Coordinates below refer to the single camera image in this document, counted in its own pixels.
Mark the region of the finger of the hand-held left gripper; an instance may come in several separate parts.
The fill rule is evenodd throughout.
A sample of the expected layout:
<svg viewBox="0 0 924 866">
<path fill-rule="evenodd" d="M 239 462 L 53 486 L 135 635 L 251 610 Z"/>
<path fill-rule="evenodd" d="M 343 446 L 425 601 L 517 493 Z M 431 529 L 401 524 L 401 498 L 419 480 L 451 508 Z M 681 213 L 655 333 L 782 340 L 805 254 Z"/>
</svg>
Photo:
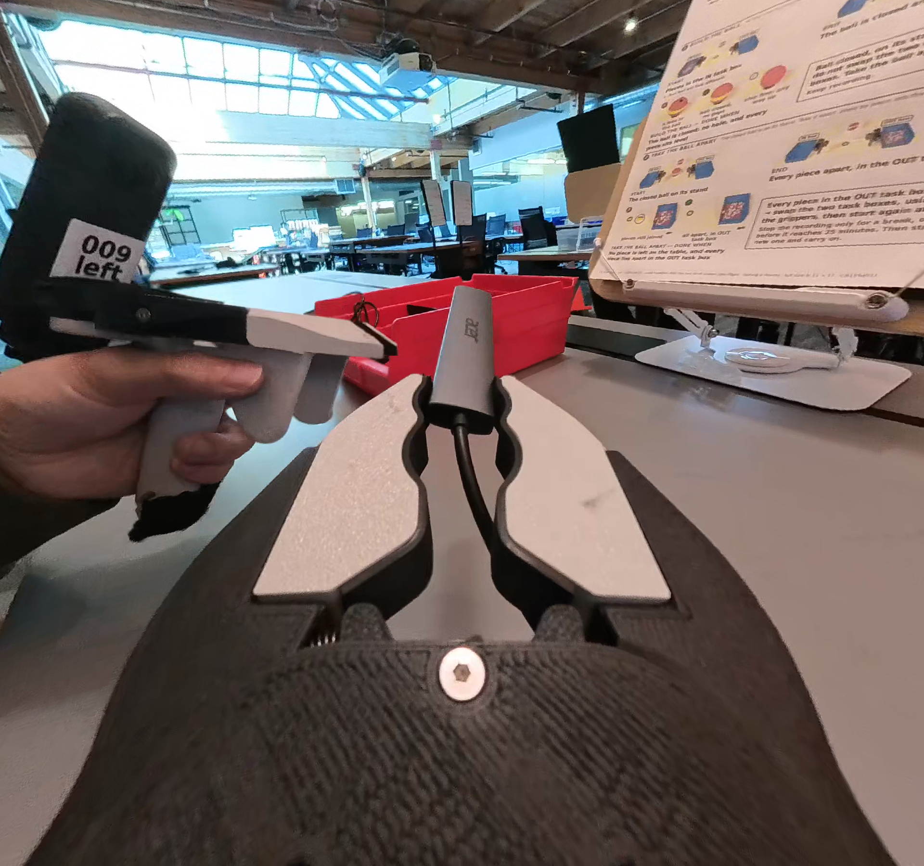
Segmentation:
<svg viewBox="0 0 924 866">
<path fill-rule="evenodd" d="M 312 330 L 320 339 L 312 340 L 312 357 L 304 384 L 295 403 L 295 417 L 306 424 L 330 420 L 349 359 L 387 362 L 398 353 L 398 344 L 376 326 L 365 322 L 331 319 L 330 326 Z"/>
<path fill-rule="evenodd" d="M 227 345 L 227 358 L 261 366 L 259 389 L 232 404 L 237 422 L 258 443 L 274 443 L 296 420 L 295 403 L 312 358 L 312 327 L 330 326 L 331 319 L 312 314 L 288 314 L 250 309 L 245 345 Z"/>
</svg>

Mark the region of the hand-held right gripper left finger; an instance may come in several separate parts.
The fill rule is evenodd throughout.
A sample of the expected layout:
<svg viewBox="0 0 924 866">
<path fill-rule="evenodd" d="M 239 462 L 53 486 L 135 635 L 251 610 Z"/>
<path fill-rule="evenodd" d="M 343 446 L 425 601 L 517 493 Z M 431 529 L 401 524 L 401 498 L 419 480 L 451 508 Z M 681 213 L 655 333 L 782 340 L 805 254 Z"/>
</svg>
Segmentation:
<svg viewBox="0 0 924 866">
<path fill-rule="evenodd" d="M 256 601 L 316 604 L 339 618 L 393 617 L 433 573 L 422 473 L 432 381 L 410 375 L 340 422 L 317 449 L 254 584 Z"/>
</svg>

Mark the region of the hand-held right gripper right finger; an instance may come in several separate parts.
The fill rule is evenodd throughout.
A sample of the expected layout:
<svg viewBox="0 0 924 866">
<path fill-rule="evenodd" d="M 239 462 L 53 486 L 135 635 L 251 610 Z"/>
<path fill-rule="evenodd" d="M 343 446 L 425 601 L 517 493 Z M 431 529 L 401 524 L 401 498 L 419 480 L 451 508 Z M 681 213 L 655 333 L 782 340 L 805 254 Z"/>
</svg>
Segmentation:
<svg viewBox="0 0 924 866">
<path fill-rule="evenodd" d="M 502 476 L 492 578 L 526 618 L 558 605 L 666 606 L 672 594 L 603 444 L 514 376 L 495 381 Z"/>
</svg>

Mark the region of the grey usb hub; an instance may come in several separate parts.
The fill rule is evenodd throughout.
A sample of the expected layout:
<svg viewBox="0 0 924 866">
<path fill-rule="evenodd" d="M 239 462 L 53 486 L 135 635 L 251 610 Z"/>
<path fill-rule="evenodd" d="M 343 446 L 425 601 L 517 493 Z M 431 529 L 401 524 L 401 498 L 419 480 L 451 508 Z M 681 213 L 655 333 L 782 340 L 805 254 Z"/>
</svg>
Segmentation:
<svg viewBox="0 0 924 866">
<path fill-rule="evenodd" d="M 494 429 L 495 378 L 491 294 L 467 284 L 456 287 L 445 326 L 427 419 L 451 430 L 488 435 Z"/>
</svg>

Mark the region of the red plastic bin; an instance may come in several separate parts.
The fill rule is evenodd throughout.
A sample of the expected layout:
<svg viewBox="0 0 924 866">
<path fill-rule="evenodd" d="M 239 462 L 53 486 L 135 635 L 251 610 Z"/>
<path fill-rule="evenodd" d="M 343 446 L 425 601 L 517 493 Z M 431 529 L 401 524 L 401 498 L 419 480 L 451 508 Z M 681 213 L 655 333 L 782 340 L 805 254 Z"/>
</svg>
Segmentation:
<svg viewBox="0 0 924 866">
<path fill-rule="evenodd" d="M 512 375 L 561 354 L 578 281 L 572 277 L 476 273 L 319 301 L 314 314 L 376 326 L 398 344 L 380 363 L 350 359 L 343 377 L 370 396 L 412 374 L 433 376 L 456 287 L 467 284 L 491 294 L 495 373 Z"/>
</svg>

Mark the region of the person's left hand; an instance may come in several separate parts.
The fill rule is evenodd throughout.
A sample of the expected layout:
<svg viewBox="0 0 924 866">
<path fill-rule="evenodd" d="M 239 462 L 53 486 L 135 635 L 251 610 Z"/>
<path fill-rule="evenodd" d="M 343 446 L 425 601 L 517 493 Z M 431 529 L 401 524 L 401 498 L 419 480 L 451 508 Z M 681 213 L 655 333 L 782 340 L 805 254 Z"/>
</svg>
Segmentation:
<svg viewBox="0 0 924 866">
<path fill-rule="evenodd" d="M 17 366 L 1 379 L 2 487 L 45 500 L 128 496 L 163 399 L 229 401 L 261 382 L 255 363 L 192 352 L 99 349 Z"/>
</svg>

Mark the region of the light wooden table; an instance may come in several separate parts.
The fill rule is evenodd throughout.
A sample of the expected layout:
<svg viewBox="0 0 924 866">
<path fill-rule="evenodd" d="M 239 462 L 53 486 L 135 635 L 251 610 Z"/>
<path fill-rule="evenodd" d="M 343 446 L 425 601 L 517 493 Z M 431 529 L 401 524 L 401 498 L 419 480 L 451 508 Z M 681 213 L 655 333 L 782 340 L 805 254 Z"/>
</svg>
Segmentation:
<svg viewBox="0 0 924 866">
<path fill-rule="evenodd" d="M 513 266 L 519 275 L 586 278 L 593 253 L 592 249 L 537 248 L 502 253 L 497 263 L 504 271 Z"/>
</svg>

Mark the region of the black office chair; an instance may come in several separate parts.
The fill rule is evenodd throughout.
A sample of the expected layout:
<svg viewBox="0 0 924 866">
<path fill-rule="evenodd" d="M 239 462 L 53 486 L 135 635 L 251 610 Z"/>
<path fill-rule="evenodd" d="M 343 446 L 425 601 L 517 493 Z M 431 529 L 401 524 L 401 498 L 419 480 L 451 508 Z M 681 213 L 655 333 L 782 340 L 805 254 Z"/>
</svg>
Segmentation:
<svg viewBox="0 0 924 866">
<path fill-rule="evenodd" d="M 558 245 L 556 226 L 545 217 L 542 206 L 519 209 L 518 216 L 525 250 Z"/>
</svg>

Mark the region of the white stand base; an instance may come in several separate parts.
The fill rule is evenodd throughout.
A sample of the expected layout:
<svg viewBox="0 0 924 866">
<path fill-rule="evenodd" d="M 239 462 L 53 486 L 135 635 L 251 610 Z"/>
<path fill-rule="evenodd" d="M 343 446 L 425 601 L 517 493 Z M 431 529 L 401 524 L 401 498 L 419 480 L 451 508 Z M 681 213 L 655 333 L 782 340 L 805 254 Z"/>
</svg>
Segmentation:
<svg viewBox="0 0 924 866">
<path fill-rule="evenodd" d="M 834 346 L 821 351 L 721 336 L 690 309 L 666 313 L 687 336 L 635 355 L 636 362 L 665 372 L 838 412 L 868 410 L 912 375 L 903 365 L 858 357 L 851 328 L 834 329 Z"/>
</svg>

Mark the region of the ceiling projector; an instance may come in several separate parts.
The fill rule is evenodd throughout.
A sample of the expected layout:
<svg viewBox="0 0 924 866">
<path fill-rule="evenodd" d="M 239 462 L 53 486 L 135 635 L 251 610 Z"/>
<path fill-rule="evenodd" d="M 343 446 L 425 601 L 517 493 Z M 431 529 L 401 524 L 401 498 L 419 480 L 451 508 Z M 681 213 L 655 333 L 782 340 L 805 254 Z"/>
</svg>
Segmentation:
<svg viewBox="0 0 924 866">
<path fill-rule="evenodd" d="M 379 84 L 401 92 L 422 87 L 437 75 L 433 57 L 425 52 L 393 52 L 383 60 L 378 71 Z"/>
</svg>

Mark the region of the tan cardboard panel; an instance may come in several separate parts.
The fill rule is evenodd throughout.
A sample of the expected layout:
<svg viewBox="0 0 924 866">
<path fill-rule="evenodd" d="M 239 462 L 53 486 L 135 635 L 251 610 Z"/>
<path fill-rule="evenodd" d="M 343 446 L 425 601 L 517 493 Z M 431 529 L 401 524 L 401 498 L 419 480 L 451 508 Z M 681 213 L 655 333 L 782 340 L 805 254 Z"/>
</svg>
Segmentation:
<svg viewBox="0 0 924 866">
<path fill-rule="evenodd" d="M 614 163 L 566 174 L 565 212 L 574 225 L 585 218 L 603 219 L 616 190 L 622 164 Z"/>
</svg>

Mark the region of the black hanging screen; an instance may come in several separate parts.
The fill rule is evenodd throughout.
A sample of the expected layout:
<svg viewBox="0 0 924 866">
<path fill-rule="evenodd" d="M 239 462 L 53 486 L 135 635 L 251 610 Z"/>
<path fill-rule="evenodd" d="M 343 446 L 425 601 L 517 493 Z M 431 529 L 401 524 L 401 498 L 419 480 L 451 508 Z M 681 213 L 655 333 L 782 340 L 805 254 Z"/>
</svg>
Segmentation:
<svg viewBox="0 0 924 866">
<path fill-rule="evenodd" d="M 568 174 L 621 162 L 614 108 L 603 104 L 557 123 Z"/>
</svg>

